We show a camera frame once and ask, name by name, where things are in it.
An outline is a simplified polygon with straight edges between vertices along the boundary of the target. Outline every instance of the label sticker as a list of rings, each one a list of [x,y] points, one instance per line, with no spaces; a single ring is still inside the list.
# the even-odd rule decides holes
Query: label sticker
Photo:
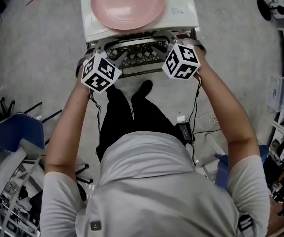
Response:
[[[172,7],[172,14],[184,14],[184,8]]]

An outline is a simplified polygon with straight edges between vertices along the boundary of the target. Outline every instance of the black pants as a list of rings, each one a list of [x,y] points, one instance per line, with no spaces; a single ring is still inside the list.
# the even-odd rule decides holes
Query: black pants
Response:
[[[108,93],[106,116],[100,133],[100,143],[96,148],[99,161],[105,150],[123,135],[135,131],[150,131],[170,134],[181,142],[182,133],[178,131],[156,105],[138,93],[131,98],[134,120],[130,105],[119,89]]]

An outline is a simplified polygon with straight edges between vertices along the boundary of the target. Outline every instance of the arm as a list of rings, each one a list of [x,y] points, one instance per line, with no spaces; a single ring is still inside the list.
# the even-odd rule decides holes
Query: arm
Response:
[[[256,134],[241,104],[207,64],[201,50],[195,47],[195,51],[201,63],[202,87],[228,143],[227,191],[238,212],[252,218],[256,236],[265,236],[270,201]]]
[[[221,78],[208,65],[200,48],[195,52],[201,63],[199,74],[222,132],[228,143],[229,170],[243,158],[259,155],[257,137],[243,107]]]
[[[80,76],[50,138],[45,159],[46,173],[61,172],[75,181],[74,165],[89,94],[88,88],[81,84]]]

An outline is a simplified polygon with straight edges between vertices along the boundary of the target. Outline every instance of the power adapter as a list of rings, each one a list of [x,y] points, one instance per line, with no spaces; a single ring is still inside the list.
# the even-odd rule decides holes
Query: power adapter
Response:
[[[184,122],[184,123],[177,123],[175,125],[175,127],[177,129],[179,129],[182,132],[183,135],[183,139],[185,141],[185,143],[189,143],[192,144],[192,131],[191,131],[191,127],[190,127],[190,123],[189,122]]]

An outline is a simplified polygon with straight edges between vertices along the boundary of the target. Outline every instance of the person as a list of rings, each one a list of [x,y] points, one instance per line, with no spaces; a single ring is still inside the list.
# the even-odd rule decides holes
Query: person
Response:
[[[74,164],[89,97],[78,77],[46,152],[43,237],[266,235],[270,203],[256,134],[202,51],[195,52],[202,88],[228,143],[227,189],[196,173],[173,125],[146,99],[148,80],[131,98],[134,118],[122,92],[107,91],[97,147],[101,176],[85,206]]]

